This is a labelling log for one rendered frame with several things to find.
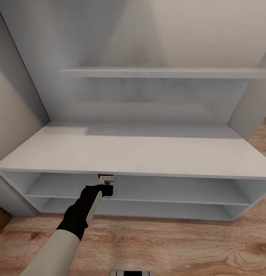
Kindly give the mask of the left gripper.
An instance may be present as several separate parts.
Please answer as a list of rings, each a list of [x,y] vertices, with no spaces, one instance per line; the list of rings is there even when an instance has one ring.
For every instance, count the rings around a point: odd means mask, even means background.
[[[100,185],[100,186],[104,190],[103,196],[112,196],[113,195],[113,185]]]

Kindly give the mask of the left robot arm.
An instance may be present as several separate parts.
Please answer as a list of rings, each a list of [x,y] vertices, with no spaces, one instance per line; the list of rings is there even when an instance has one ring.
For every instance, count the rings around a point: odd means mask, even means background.
[[[97,185],[87,185],[80,198],[65,212],[53,235],[19,276],[67,276],[73,258],[94,213],[104,196],[113,195],[116,182],[111,175],[100,175]]]

